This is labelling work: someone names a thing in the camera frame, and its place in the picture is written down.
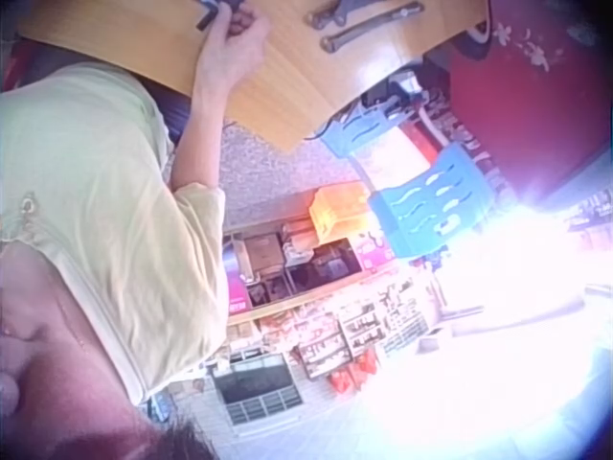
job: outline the wrench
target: wrench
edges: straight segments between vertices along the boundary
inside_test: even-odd
[[[395,10],[387,11],[375,17],[371,17],[364,22],[360,22],[343,32],[336,35],[325,36],[321,39],[320,45],[328,53],[336,53],[341,47],[346,45],[359,36],[370,32],[372,29],[394,22],[405,17],[410,17],[425,10],[425,6],[420,2],[411,2]]]
[[[347,24],[347,15],[350,12],[381,1],[384,0],[337,0],[332,6],[307,14],[306,23],[318,31],[324,29],[332,21],[337,26],[343,27]]]

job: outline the chair backrest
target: chair backrest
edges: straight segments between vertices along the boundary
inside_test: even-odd
[[[472,228],[494,199],[468,153],[453,143],[428,171],[399,187],[374,192],[368,202],[397,257],[415,259]]]

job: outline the button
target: button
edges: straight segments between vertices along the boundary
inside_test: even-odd
[[[34,199],[27,197],[24,198],[21,202],[21,213],[22,214],[33,214],[36,210],[36,203],[34,203]]]

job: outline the box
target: box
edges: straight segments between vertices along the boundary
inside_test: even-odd
[[[248,238],[245,240],[245,246],[254,272],[273,273],[283,268],[284,252],[276,233]]]

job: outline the merchandise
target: merchandise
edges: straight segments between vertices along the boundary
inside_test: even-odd
[[[283,268],[284,252],[276,233],[248,238],[245,240],[245,246],[254,272],[274,273]]]

